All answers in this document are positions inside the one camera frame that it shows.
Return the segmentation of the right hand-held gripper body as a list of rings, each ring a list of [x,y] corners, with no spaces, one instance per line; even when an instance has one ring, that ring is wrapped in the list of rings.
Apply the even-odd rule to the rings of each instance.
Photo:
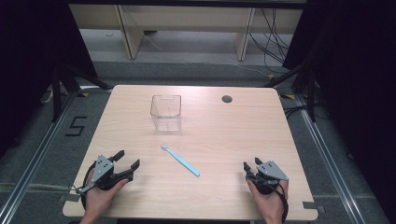
[[[289,180],[274,161],[266,161],[262,165],[257,165],[257,173],[253,173],[252,176],[246,175],[246,179],[256,186],[259,193],[265,195],[275,191],[281,180]]]

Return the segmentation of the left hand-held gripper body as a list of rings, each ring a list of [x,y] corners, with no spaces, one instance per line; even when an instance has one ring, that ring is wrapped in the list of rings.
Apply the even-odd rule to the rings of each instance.
[[[86,180],[83,181],[84,185],[78,189],[79,194],[85,194],[94,187],[98,187],[102,190],[112,189],[122,179],[132,181],[134,175],[120,175],[114,172],[114,163],[109,158],[103,155],[99,155],[97,160],[92,164],[87,174],[90,173],[91,169],[94,170],[92,178],[89,184],[86,184]]]

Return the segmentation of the light blue toothbrush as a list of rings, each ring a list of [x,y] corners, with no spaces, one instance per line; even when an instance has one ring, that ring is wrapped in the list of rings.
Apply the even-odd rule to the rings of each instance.
[[[168,152],[174,159],[176,159],[180,164],[182,164],[185,168],[187,168],[192,174],[195,176],[200,176],[200,172],[195,169],[192,165],[190,165],[187,161],[177,155],[168,145],[161,143],[161,148]]]

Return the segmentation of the clear plastic square cup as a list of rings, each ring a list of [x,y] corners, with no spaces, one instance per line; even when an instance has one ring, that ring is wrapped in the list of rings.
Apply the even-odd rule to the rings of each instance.
[[[179,131],[181,128],[181,96],[153,95],[150,115],[157,131]]]

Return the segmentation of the person's right hand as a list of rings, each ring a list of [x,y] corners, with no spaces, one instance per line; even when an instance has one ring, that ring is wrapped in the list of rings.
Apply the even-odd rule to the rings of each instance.
[[[264,223],[283,224],[282,215],[284,205],[276,192],[274,191],[271,194],[264,195],[259,193],[256,186],[250,180],[247,181],[247,185]]]

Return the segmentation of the person's left hand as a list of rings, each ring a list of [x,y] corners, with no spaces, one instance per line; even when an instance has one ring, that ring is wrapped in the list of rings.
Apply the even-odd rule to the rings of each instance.
[[[86,194],[85,213],[80,224],[96,224],[108,210],[115,196],[127,183],[127,179],[122,179],[112,189],[102,190],[94,187],[89,190]]]

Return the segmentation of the grey tape piece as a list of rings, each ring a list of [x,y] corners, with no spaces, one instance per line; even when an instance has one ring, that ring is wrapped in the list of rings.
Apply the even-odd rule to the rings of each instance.
[[[303,207],[304,209],[315,209],[317,210],[319,213],[323,214],[326,212],[326,209],[324,206],[322,205],[317,205],[314,202],[303,202]]]
[[[80,199],[79,195],[76,194],[64,194],[61,195],[59,198],[59,202],[64,203],[64,202],[78,202]]]

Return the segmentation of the black metal stand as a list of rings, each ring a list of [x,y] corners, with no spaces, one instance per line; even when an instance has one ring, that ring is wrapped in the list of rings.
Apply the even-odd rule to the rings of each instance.
[[[53,121],[56,121],[63,111],[63,103],[61,99],[61,85],[64,85],[68,93],[77,93],[80,91],[80,86],[76,80],[76,77],[82,77],[83,79],[91,82],[95,86],[103,90],[112,90],[113,87],[101,81],[98,77],[83,72],[81,69],[66,64],[58,63],[51,75],[52,81],[52,94],[53,94]]]
[[[273,88],[274,86],[282,83],[283,81],[295,77],[291,90],[294,93],[307,93],[306,111],[308,117],[312,122],[315,122],[315,74],[312,70],[313,63],[305,59],[300,64],[289,70],[286,74],[271,80],[269,83],[263,85],[264,88]]]

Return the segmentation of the black curtain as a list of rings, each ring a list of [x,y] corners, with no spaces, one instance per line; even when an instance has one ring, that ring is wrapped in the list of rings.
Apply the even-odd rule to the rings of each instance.
[[[0,158],[55,70],[96,77],[67,0],[0,0]]]
[[[396,0],[344,0],[315,67],[330,115],[396,223]]]

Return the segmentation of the beige wooden desk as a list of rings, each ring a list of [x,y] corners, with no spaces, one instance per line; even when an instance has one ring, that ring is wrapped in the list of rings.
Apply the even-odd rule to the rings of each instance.
[[[232,33],[237,60],[245,60],[250,33],[292,35],[300,9],[159,7],[71,4],[80,29],[121,31],[126,53],[136,57],[145,31]]]

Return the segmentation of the metal floor rail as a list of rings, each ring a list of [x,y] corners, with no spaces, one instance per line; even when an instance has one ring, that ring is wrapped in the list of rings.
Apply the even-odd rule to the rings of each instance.
[[[65,109],[51,120],[44,105],[29,120],[17,144],[0,159],[0,224],[77,224],[64,214],[109,91],[85,90],[65,98]]]
[[[367,224],[351,188],[326,144],[318,125],[307,112],[307,102],[300,94],[293,105],[284,108],[297,151],[302,160],[314,199],[337,199],[343,205],[350,224]]]

